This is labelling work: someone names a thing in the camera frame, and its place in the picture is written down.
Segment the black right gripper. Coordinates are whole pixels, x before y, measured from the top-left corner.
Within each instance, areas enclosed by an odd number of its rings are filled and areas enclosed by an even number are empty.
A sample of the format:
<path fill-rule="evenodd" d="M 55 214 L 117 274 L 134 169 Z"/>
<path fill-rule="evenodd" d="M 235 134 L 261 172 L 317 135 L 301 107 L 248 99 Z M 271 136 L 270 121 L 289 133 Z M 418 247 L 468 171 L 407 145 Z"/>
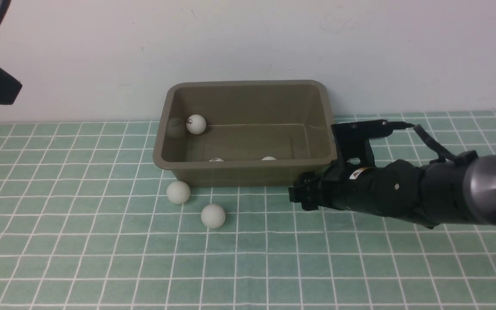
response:
<path fill-rule="evenodd" d="M 304 211 L 319 206 L 381 217 L 408 216 L 419 202 L 423 171 L 404 160 L 386 167 L 359 167 L 336 164 L 322 173 L 313 184 L 313 200 L 305 189 L 317 174 L 307 171 L 298 176 L 288 190 L 290 202 Z"/>

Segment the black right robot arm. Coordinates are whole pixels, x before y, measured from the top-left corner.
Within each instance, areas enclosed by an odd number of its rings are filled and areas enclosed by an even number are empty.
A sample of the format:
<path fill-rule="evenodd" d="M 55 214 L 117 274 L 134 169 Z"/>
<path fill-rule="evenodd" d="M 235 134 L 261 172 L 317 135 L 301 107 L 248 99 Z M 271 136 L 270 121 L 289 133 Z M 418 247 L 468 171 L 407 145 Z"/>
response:
<path fill-rule="evenodd" d="M 496 226 L 496 155 L 468 151 L 454 161 L 422 167 L 404 160 L 385 167 L 332 161 L 319 174 L 303 173 L 288 194 L 306 211 L 352 211 L 429 229 L 440 224 Z"/>

